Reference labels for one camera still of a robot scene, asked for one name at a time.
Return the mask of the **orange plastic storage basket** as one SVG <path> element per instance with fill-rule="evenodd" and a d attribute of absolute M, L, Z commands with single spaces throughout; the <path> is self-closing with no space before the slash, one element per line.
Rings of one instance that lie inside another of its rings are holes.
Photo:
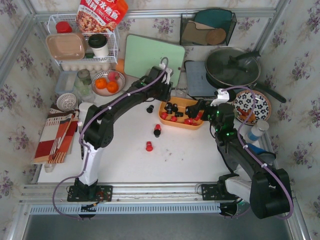
<path fill-rule="evenodd" d="M 186 108 L 197 103 L 196 100 L 172 96 L 169 102 L 161 102 L 158 109 L 158 117 L 163 125 L 198 130 L 204 121 L 201 119 L 203 110 L 192 118 L 186 114 Z"/>

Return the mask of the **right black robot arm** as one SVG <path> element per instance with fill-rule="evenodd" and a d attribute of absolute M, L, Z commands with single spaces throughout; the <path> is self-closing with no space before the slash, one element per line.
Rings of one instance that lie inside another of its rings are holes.
<path fill-rule="evenodd" d="M 252 152 L 244 142 L 240 131 L 234 127 L 234 106 L 221 103 L 211 106 L 205 100 L 186 107 L 189 118 L 195 118 L 203 112 L 201 120 L 209 121 L 214 128 L 214 139 L 217 149 L 226 166 L 235 170 L 241 166 L 250 178 L 245 190 L 245 183 L 239 175 L 224 177 L 226 191 L 247 201 L 259 219 L 276 216 L 286 220 L 294 211 L 289 175 L 284 169 L 276 169 Z"/>

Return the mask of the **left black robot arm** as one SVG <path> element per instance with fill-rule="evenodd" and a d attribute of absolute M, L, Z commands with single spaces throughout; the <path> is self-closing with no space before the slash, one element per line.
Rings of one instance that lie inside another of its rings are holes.
<path fill-rule="evenodd" d="M 99 186 L 98 173 L 103 150 L 114 137 L 114 123 L 149 98 L 168 101 L 173 86 L 172 74 L 173 70 L 164 65 L 154 66 L 148 75 L 134 81 L 127 91 L 110 103 L 88 108 L 80 134 L 82 171 L 69 187 L 68 202 L 111 201 L 112 186 Z"/>

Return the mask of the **grey induction cooker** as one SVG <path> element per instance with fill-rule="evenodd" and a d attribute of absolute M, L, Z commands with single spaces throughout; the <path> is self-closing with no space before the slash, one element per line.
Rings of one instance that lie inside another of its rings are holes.
<path fill-rule="evenodd" d="M 211 98 L 217 90 L 207 81 L 207 71 L 204 61 L 186 60 L 184 62 L 188 94 L 191 97 Z"/>

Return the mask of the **flower patterned plate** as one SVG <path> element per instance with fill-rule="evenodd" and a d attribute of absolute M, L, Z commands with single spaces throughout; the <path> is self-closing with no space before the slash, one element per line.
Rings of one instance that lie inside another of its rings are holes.
<path fill-rule="evenodd" d="M 253 91 L 255 96 L 255 105 L 253 108 L 253 95 L 249 90 L 243 90 L 239 92 L 236 95 L 235 100 L 232 102 L 232 105 L 235 108 L 235 116 L 236 119 L 240 122 L 244 122 L 244 120 L 241 120 L 239 118 L 239 112 L 237 111 L 237 108 L 240 108 L 242 110 L 247 111 L 248 109 L 251 109 L 256 117 L 256 122 L 258 120 L 265 120 L 267 121 L 271 116 L 272 106 L 268 98 L 258 91 Z M 255 123 L 249 123 L 248 121 L 245 123 L 246 125 L 253 126 Z"/>

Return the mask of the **fried food pieces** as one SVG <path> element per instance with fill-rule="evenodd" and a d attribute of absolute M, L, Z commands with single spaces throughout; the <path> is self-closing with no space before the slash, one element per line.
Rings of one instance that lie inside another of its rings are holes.
<path fill-rule="evenodd" d="M 248 120 L 247 120 L 247 122 L 248 123 L 255 123 L 256 122 L 256 116 L 255 116 L 255 114 L 252 112 L 252 109 L 250 108 L 250 109 L 248 109 L 248 110 L 244 110 L 244 109 L 241 109 L 241 108 L 237 108 L 237 111 L 239 112 L 239 115 L 238 115 L 238 117 L 241 119 L 241 120 L 245 120 L 248 116 L 249 116 L 249 118 L 248 118 Z"/>

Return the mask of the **clear bottle blue label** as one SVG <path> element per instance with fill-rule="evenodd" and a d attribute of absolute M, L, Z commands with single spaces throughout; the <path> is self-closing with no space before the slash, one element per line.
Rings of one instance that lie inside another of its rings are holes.
<path fill-rule="evenodd" d="M 262 135 L 269 129 L 269 123 L 263 119 L 259 119 L 255 125 L 246 134 L 246 142 L 253 143 L 260 139 Z"/>

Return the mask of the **green cutting board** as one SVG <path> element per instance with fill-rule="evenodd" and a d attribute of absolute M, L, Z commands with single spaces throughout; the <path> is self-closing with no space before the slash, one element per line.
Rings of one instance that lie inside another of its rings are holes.
<path fill-rule="evenodd" d="M 131 77 L 140 78 L 152 67 L 158 67 L 162 58 L 167 57 L 168 68 L 173 70 L 170 81 L 172 86 L 176 87 L 185 52 L 185 48 L 181 45 L 129 34 L 126 38 L 124 73 Z"/>

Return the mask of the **orange tangerine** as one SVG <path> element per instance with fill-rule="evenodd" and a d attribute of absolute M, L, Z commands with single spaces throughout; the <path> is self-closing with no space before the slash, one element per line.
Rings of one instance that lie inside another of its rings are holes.
<path fill-rule="evenodd" d="M 95 80 L 95 87 L 99 90 L 106 89 L 107 85 L 108 82 L 104 77 L 100 77 Z"/>
<path fill-rule="evenodd" d="M 119 85 L 116 81 L 109 81 L 107 83 L 106 89 L 108 90 L 109 93 L 114 94 L 119 90 Z"/>

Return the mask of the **pink peach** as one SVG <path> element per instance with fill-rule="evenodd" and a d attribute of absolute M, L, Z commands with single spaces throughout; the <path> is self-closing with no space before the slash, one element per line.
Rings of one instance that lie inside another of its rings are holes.
<path fill-rule="evenodd" d="M 116 82 L 119 78 L 120 78 L 119 72 L 114 71 L 114 70 L 108 72 L 107 79 L 110 82 Z"/>

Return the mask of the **pink fruit bowl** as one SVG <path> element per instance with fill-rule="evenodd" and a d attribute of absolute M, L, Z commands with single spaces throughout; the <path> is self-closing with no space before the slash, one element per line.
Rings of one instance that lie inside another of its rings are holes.
<path fill-rule="evenodd" d="M 99 96 L 109 97 L 120 93 L 126 80 L 122 73 L 115 70 L 102 71 L 98 73 L 91 82 L 91 88 Z"/>

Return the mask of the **egg tray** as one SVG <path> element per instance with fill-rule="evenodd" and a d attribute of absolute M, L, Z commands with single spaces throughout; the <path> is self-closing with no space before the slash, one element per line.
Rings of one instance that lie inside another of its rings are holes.
<path fill-rule="evenodd" d="M 80 70 L 88 70 L 91 73 L 100 73 L 108 71 L 113 66 L 112 63 L 62 63 L 61 67 L 64 71 L 77 72 Z"/>

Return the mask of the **pale green glass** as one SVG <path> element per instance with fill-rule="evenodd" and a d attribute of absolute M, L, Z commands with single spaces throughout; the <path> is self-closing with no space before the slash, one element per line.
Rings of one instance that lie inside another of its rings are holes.
<path fill-rule="evenodd" d="M 95 95 L 91 85 L 83 84 L 82 81 L 77 79 L 74 82 L 74 87 L 83 102 L 93 103 L 95 101 Z"/>

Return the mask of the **round cork coaster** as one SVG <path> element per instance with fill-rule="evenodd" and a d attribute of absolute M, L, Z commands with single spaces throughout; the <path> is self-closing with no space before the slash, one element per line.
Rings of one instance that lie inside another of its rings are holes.
<path fill-rule="evenodd" d="M 210 30 L 207 33 L 207 35 L 205 37 L 205 41 L 209 45 L 219 45 L 225 41 L 226 36 L 227 36 L 227 34 L 224 29 L 216 28 L 216 29 Z"/>

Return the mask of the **grey tinted glass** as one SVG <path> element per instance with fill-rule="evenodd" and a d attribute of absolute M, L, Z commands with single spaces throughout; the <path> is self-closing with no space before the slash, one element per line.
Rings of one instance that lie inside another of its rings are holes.
<path fill-rule="evenodd" d="M 87 69 L 81 69 L 77 72 L 77 77 L 84 85 L 90 85 L 92 82 L 90 71 Z"/>

